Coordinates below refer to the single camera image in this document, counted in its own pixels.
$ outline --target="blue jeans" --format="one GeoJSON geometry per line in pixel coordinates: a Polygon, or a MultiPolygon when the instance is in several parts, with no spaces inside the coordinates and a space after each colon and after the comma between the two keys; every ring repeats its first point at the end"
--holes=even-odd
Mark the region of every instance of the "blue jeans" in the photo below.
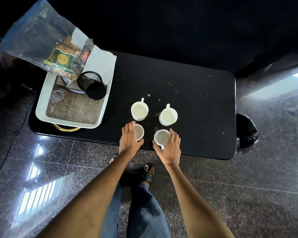
{"type": "MultiPolygon", "coordinates": [[[[170,237],[166,218],[145,184],[131,188],[127,238],[170,237]]],[[[118,237],[121,186],[118,183],[104,218],[100,238],[118,237]]]]}

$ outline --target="black garbage bag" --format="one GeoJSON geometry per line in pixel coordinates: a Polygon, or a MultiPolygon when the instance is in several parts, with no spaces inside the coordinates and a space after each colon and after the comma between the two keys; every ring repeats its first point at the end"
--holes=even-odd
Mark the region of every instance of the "black garbage bag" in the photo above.
{"type": "Polygon", "coordinates": [[[236,113],[236,153],[245,154],[258,142],[259,133],[245,114],[236,113]]]}

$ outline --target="white cup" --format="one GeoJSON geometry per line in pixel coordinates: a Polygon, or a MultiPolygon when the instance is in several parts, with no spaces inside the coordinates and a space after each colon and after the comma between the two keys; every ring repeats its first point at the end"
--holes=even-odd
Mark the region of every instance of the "white cup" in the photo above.
{"type": "Polygon", "coordinates": [[[173,108],[170,108],[169,103],[167,104],[167,107],[159,115],[159,122],[163,126],[169,126],[175,123],[177,119],[178,113],[173,108]]]}
{"type": "Polygon", "coordinates": [[[153,139],[161,147],[161,149],[164,149],[168,143],[169,137],[170,132],[168,130],[160,129],[154,134],[153,139]]]}
{"type": "Polygon", "coordinates": [[[131,106],[131,115],[134,120],[141,121],[147,117],[149,108],[147,104],[144,103],[144,98],[141,99],[141,102],[135,102],[131,106]]]}
{"type": "Polygon", "coordinates": [[[134,126],[135,132],[136,132],[136,140],[139,141],[143,138],[143,136],[145,134],[145,130],[140,124],[135,123],[133,126],[134,126]]]}

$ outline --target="forearm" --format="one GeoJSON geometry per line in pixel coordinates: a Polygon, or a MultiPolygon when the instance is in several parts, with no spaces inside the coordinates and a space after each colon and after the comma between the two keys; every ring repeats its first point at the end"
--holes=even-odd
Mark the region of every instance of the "forearm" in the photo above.
{"type": "Polygon", "coordinates": [[[98,237],[116,186],[131,159],[128,150],[122,151],[38,237],[98,237]]]}
{"type": "Polygon", "coordinates": [[[179,166],[166,166],[179,200],[188,237],[233,237],[216,212],[184,176],[179,166]]]}

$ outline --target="person's left arm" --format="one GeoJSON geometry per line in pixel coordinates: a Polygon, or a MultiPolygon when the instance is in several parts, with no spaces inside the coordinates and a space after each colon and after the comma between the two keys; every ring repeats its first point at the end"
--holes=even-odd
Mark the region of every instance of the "person's left arm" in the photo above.
{"type": "Polygon", "coordinates": [[[116,186],[144,140],[137,142],[135,122],[122,129],[119,154],[37,236],[37,238],[99,237],[116,186]]]}

